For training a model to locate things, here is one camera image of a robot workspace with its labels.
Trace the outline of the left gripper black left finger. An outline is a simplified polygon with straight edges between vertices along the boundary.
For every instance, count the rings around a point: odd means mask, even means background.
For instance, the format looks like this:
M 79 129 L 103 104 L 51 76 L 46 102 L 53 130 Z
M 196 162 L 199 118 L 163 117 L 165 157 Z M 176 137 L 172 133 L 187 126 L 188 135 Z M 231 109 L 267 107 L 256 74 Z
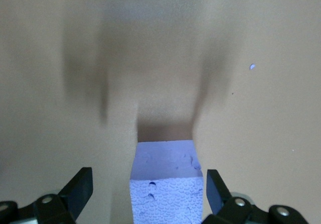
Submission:
M 92 193 L 92 168 L 83 167 L 57 194 L 45 194 L 22 208 L 0 201 L 0 224 L 76 224 Z

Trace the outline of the brown paper table cover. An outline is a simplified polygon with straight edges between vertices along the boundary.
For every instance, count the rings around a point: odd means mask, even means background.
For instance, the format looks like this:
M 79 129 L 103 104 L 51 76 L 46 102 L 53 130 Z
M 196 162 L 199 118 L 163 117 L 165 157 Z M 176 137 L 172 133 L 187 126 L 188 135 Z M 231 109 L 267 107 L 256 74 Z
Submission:
M 78 224 L 132 224 L 138 141 L 321 224 L 321 0 L 0 0 L 0 201 L 84 166 Z

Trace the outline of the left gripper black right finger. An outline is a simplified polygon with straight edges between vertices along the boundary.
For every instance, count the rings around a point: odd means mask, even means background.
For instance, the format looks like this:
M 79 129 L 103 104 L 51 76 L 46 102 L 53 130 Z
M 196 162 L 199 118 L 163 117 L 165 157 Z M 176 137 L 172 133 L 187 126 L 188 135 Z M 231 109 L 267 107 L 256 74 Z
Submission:
M 244 197 L 232 196 L 215 169 L 207 170 L 206 196 L 212 213 L 202 224 L 309 224 L 290 206 L 272 205 L 266 212 Z

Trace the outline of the purple foam cube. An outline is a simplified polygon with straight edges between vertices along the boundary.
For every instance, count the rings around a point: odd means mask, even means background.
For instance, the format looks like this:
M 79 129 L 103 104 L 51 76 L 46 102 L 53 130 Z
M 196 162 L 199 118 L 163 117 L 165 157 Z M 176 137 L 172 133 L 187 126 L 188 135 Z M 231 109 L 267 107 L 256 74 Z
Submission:
M 129 181 L 133 224 L 201 224 L 203 187 L 192 140 L 139 142 Z

